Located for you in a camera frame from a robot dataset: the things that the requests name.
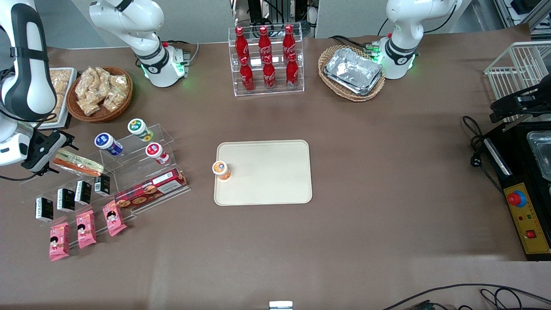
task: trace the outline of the red button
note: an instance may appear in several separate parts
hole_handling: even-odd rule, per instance
[[[510,193],[507,196],[507,201],[514,206],[518,206],[522,202],[522,198],[517,193]]]

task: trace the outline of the robotic arm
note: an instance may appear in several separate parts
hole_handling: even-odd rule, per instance
[[[451,14],[462,0],[388,0],[386,14],[395,24],[390,38],[374,44],[381,49],[381,65],[385,77],[398,79],[406,75],[413,54],[423,38],[421,21]]]
[[[90,4],[99,28],[126,42],[142,63],[145,76],[157,87],[168,87],[185,75],[183,51],[163,45],[157,36],[163,10],[151,0],[99,0]]]
[[[48,117],[57,100],[34,1],[1,0],[0,26],[14,58],[13,67],[0,76],[0,166],[23,161],[21,166],[42,175],[52,170],[50,158],[60,147],[72,146],[74,137],[58,130],[45,136],[27,124]]]

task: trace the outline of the woven basket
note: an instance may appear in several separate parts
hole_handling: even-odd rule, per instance
[[[350,47],[346,45],[335,45],[323,52],[320,56],[320,59],[317,61],[317,68],[318,73],[320,74],[321,79],[329,88],[331,88],[332,91],[334,91],[337,95],[341,96],[342,98],[346,98],[348,100],[354,101],[354,102],[363,102],[368,101],[369,99],[375,97],[375,95],[381,90],[382,86],[385,85],[385,75],[383,74],[382,77],[377,81],[377,84],[373,87],[373,89],[369,92],[367,96],[359,96],[352,92],[350,89],[340,85],[339,83],[333,81],[332,79],[328,78],[325,74],[323,74],[323,68],[325,65],[331,60],[333,55],[338,49],[343,49],[345,47],[348,47],[352,49],[354,52],[358,53],[358,55],[362,57],[368,57],[366,53],[360,51],[359,49],[355,47]]]
[[[114,76],[121,76],[123,74],[126,76],[126,81],[128,82],[128,94],[126,95],[126,99],[113,112],[109,112],[109,110],[105,109],[103,106],[103,101],[101,101],[99,103],[101,109],[90,116],[86,116],[84,115],[84,112],[82,112],[82,109],[78,106],[78,97],[74,92],[78,82],[80,81],[80,77],[78,77],[67,94],[67,110],[69,110],[69,113],[73,115],[74,118],[85,122],[107,122],[121,115],[130,104],[130,101],[132,100],[132,79],[128,73],[116,67],[104,67],[104,70]]]

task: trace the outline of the small black box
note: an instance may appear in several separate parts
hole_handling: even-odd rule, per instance
[[[111,192],[110,187],[111,182],[107,175],[102,174],[94,179],[94,193],[98,193],[101,196],[107,197]]]
[[[35,219],[51,222],[53,220],[53,201],[44,197],[37,198]]]
[[[77,182],[77,192],[74,194],[74,202],[81,205],[89,205],[92,196],[92,185],[85,181]]]
[[[57,190],[57,209],[60,211],[74,211],[74,191],[66,188]]]

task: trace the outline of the yogurt cup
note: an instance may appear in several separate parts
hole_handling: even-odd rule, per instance
[[[94,139],[94,144],[97,147],[108,151],[111,155],[119,155],[122,153],[122,144],[120,144],[107,132],[102,132],[97,135],[96,139]]]
[[[163,147],[156,142],[148,144],[145,148],[145,153],[161,165],[166,164],[170,159],[170,155],[163,151]]]
[[[217,161],[212,165],[212,172],[220,179],[227,180],[231,176],[231,172],[223,161]]]
[[[128,122],[128,131],[138,136],[143,142],[149,142],[153,139],[153,131],[147,128],[147,125],[142,119],[133,119]]]

